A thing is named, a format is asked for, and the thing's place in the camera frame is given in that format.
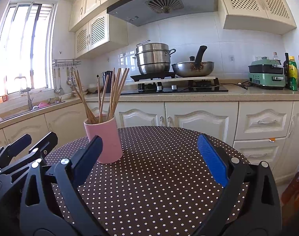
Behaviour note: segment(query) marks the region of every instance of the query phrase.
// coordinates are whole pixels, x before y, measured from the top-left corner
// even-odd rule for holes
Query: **black pan handle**
[[[207,46],[205,46],[205,45],[200,46],[198,54],[196,54],[196,57],[195,57],[196,66],[199,66],[201,64],[202,57],[203,57],[204,52],[206,51],[206,49],[207,49]]]

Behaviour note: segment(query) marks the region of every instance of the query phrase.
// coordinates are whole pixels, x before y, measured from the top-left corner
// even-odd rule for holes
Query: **polka dot tablecloth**
[[[112,164],[96,163],[78,188],[100,224],[113,236],[190,235],[208,216],[223,187],[213,179],[197,149],[199,132],[183,128],[142,126],[118,129],[123,156]],[[209,137],[229,156],[246,158]],[[70,158],[87,137],[66,144],[47,157],[48,165]],[[242,206],[247,183],[227,222]],[[64,218],[73,222],[58,185],[53,185]]]

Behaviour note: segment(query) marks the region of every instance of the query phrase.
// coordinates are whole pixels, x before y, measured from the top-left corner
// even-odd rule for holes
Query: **range hood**
[[[215,0],[120,0],[107,13],[135,26],[175,16],[216,10]]]

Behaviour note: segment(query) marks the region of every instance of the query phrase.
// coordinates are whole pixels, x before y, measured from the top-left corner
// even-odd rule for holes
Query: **sink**
[[[58,105],[58,104],[61,104],[61,103],[64,103],[65,101],[62,101],[62,102],[59,102],[59,103],[55,103],[55,104],[50,104],[48,106],[45,106],[45,107],[42,107],[42,108],[38,108],[38,109],[34,109],[32,111],[30,111],[29,109],[25,109],[25,110],[21,110],[19,112],[16,112],[16,113],[13,113],[11,115],[9,115],[8,117],[4,118],[2,121],[0,122],[3,122],[3,121],[7,121],[7,120],[10,120],[10,119],[13,119],[15,117],[18,117],[20,115],[23,115],[23,114],[27,114],[27,113],[30,113],[30,112],[33,112],[33,111],[36,111],[36,110],[41,110],[41,109],[45,109],[47,107],[50,107],[50,106],[54,106],[54,105]]]

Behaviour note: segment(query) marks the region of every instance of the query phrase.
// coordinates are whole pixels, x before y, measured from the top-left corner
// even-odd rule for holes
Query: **faucet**
[[[25,76],[18,76],[18,77],[15,77],[14,80],[16,79],[25,79],[26,81],[26,86],[27,86],[27,78]],[[20,90],[19,93],[20,94],[23,94],[23,93],[26,93],[27,92],[27,97],[28,97],[28,108],[29,108],[29,111],[32,111],[32,101],[33,101],[33,98],[30,99],[30,95],[29,95],[29,91],[31,91],[31,89],[29,87],[26,87],[26,90]]]

